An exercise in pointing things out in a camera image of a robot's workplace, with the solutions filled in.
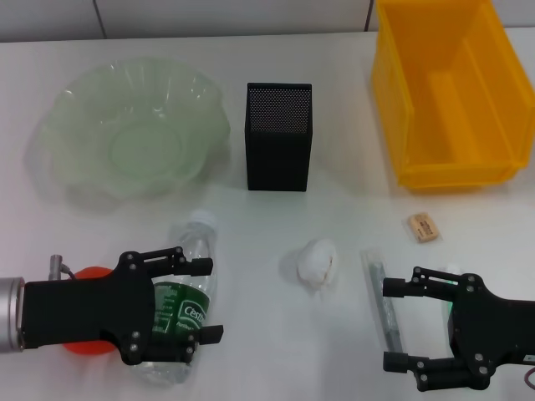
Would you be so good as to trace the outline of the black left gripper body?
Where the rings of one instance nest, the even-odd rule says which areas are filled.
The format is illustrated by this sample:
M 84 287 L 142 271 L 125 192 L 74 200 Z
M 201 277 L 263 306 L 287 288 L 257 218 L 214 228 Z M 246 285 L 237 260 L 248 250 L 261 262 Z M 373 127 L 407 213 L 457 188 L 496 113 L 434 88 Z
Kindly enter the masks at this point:
M 104 277 L 28 282 L 22 339 L 26 349 L 106 341 L 127 365 L 142 362 L 154 322 L 152 280 L 139 252 L 125 252 Z

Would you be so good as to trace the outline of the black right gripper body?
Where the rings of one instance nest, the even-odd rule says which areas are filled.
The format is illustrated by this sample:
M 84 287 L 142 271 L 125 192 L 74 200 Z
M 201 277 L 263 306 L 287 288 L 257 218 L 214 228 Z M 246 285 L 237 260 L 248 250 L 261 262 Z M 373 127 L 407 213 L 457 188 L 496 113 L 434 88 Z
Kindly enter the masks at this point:
M 448 332 L 459 367 L 451 385 L 483 390 L 498 367 L 533 365 L 534 302 L 498 297 L 478 275 L 456 276 L 455 283 Z

